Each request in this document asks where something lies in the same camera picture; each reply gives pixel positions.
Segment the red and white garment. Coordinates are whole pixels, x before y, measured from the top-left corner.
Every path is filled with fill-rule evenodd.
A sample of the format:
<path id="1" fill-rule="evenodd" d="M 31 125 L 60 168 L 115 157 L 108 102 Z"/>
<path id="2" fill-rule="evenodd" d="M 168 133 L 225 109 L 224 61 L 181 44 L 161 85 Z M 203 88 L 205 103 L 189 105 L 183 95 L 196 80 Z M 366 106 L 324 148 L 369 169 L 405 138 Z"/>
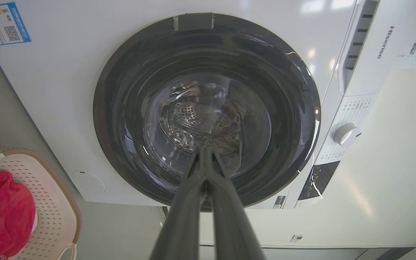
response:
<path id="1" fill-rule="evenodd" d="M 36 226 L 36 206 L 29 189 L 0 170 L 0 260 L 17 256 Z"/>

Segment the round white filter cover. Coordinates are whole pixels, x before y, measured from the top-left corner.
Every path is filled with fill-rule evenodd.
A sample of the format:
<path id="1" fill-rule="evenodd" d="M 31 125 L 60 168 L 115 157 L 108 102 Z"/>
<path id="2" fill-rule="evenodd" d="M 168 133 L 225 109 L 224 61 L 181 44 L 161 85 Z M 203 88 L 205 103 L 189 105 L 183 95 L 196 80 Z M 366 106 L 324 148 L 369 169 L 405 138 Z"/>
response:
<path id="1" fill-rule="evenodd" d="M 92 173 L 77 170 L 71 173 L 70 178 L 79 191 L 87 194 L 102 194 L 105 191 L 103 181 Z"/>

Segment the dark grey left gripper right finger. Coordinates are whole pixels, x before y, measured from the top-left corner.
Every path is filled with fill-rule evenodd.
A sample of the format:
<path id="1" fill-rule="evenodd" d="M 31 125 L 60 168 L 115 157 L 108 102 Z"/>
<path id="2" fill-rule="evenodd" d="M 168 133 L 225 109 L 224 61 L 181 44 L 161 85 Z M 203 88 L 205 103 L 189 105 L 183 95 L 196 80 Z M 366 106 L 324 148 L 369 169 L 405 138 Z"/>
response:
<path id="1" fill-rule="evenodd" d="M 220 156 L 204 148 L 204 190 L 212 207 L 215 260 L 266 260 Z"/>

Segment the black washing machine display panel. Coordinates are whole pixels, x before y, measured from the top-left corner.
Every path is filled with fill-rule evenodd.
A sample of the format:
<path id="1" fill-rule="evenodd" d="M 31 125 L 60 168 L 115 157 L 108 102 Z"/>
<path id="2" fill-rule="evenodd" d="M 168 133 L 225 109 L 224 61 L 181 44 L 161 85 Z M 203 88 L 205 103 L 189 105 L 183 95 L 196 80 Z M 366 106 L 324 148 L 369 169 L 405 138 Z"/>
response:
<path id="1" fill-rule="evenodd" d="M 314 165 L 298 200 L 321 197 L 335 173 L 340 161 Z"/>

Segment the blue-bordered energy label sticker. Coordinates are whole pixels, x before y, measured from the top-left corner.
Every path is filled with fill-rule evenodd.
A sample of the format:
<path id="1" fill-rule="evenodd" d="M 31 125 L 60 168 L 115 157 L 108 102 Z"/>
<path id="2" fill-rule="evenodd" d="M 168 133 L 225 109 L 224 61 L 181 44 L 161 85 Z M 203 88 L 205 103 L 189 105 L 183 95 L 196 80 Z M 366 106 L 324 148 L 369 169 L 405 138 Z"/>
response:
<path id="1" fill-rule="evenodd" d="M 15 2 L 0 4 L 0 46 L 31 42 Z"/>

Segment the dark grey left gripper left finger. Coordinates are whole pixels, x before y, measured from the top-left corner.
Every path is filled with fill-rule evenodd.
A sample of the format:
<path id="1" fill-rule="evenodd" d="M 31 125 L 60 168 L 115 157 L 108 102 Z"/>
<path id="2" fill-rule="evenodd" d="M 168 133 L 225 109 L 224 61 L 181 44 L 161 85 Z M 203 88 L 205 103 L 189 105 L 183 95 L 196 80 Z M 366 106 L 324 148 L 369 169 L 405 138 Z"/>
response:
<path id="1" fill-rule="evenodd" d="M 198 260 L 199 217 L 205 191 L 206 148 L 193 153 L 149 260 Z"/>

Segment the beige perforated laundry basket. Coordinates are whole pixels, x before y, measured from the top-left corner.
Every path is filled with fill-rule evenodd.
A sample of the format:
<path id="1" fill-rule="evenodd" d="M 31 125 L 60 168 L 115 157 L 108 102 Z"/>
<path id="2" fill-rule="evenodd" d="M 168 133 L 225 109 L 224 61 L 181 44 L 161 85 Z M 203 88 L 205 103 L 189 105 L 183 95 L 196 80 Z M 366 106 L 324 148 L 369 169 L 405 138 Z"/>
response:
<path id="1" fill-rule="evenodd" d="M 31 192 L 37 213 L 36 228 L 25 247 L 9 260 L 76 260 L 81 213 L 54 168 L 36 151 L 12 148 L 0 151 L 0 170 Z"/>

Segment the white paper instruction label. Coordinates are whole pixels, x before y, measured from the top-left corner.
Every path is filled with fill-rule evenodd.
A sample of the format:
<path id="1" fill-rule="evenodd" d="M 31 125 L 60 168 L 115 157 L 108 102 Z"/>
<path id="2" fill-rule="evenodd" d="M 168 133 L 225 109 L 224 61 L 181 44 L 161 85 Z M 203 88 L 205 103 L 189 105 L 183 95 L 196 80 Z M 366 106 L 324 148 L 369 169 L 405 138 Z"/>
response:
<path id="1" fill-rule="evenodd" d="M 395 41 L 396 69 L 416 70 L 416 18 L 401 27 L 399 38 Z"/>

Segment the white front-load washing machine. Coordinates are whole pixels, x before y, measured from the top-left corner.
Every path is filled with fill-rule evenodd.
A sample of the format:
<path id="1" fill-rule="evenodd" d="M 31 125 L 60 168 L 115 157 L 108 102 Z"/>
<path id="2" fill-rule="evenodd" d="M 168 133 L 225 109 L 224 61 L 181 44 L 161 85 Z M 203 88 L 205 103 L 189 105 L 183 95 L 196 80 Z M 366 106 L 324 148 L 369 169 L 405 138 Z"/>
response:
<path id="1" fill-rule="evenodd" d="M 104 67 L 132 35 L 167 18 L 218 13 L 260 25 L 304 61 L 316 84 L 320 130 L 310 160 L 247 214 L 266 247 L 416 245 L 416 70 L 396 69 L 395 41 L 416 0 L 379 0 L 345 95 L 338 67 L 356 0 L 0 0 L 15 2 L 31 42 L 0 45 L 0 66 L 69 178 L 97 176 L 88 202 L 160 206 L 106 158 L 94 127 Z M 344 148 L 334 133 L 362 132 Z M 314 165 L 340 161 L 321 197 L 298 200 Z M 282 209 L 273 209 L 286 196 Z M 291 243 L 293 235 L 302 235 Z"/>

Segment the white round control knob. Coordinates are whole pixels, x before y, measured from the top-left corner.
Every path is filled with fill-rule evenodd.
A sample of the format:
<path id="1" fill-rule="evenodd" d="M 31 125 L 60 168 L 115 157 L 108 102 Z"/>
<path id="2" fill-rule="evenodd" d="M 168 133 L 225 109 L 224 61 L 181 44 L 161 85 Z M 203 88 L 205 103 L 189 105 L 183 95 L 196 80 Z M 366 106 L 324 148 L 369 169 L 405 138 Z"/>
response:
<path id="1" fill-rule="evenodd" d="M 333 140 L 341 147 L 347 148 L 351 146 L 361 134 L 361 130 L 356 125 L 348 123 L 341 126 L 334 133 Z"/>

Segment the white detergent drawer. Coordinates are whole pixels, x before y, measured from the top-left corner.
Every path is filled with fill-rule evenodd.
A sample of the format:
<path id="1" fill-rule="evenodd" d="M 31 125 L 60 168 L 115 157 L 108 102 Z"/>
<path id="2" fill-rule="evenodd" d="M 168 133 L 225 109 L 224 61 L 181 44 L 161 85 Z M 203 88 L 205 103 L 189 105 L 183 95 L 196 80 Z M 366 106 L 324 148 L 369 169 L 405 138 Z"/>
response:
<path id="1" fill-rule="evenodd" d="M 375 16 L 379 0 L 356 0 L 347 37 L 338 67 L 339 91 L 342 96 L 348 89 L 361 55 L 365 39 Z"/>

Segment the dark round washing machine door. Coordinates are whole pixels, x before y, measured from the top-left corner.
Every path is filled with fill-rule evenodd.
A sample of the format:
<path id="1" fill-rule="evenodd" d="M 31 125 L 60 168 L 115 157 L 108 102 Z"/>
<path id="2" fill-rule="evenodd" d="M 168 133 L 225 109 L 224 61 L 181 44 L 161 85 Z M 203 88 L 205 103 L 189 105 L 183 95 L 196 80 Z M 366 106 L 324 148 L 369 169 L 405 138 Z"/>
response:
<path id="1" fill-rule="evenodd" d="M 251 21 L 182 14 L 132 35 L 94 94 L 94 127 L 109 163 L 170 205 L 192 153 L 212 146 L 244 206 L 290 184 L 320 130 L 316 84 L 289 44 Z"/>

